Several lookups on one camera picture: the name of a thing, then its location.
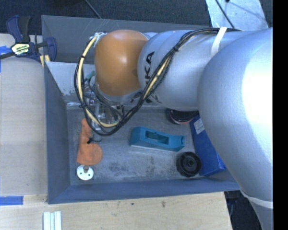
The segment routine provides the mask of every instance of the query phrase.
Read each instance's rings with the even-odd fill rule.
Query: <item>wooden table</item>
[[[0,34],[0,46],[12,44]],[[61,211],[63,230],[232,230],[223,192],[60,205],[48,205],[47,194],[25,195],[21,206],[0,207],[0,230],[42,229],[45,211]]]

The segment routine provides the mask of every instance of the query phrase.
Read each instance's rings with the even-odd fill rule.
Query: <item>yellow cable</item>
[[[81,82],[81,73],[82,73],[82,68],[83,68],[83,63],[84,63],[84,58],[87,55],[87,52],[90,50],[91,46],[93,45],[93,43],[96,41],[98,35],[95,35],[92,40],[88,43],[88,45],[86,46],[86,48],[84,49],[83,55],[79,60],[79,68],[78,68],[78,75],[77,75],[77,80],[78,80],[78,92],[79,92],[79,96],[81,101],[83,102],[83,92],[82,92],[82,82]],[[100,122],[99,120],[97,120],[90,112],[87,108],[85,108],[85,111],[87,113],[87,115],[89,116],[90,119],[92,119],[95,123],[103,126],[103,127],[114,127],[116,126],[119,122],[113,123],[113,124],[107,124],[107,123],[103,123]]]

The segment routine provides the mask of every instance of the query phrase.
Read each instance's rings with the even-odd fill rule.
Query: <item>black carpet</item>
[[[205,0],[88,0],[103,19],[210,26]],[[268,26],[273,27],[273,0],[260,0]],[[42,35],[41,15],[98,18],[84,0],[0,0],[0,33],[14,15],[30,15],[29,34]],[[239,192],[226,194],[234,230],[260,230],[248,200]]]

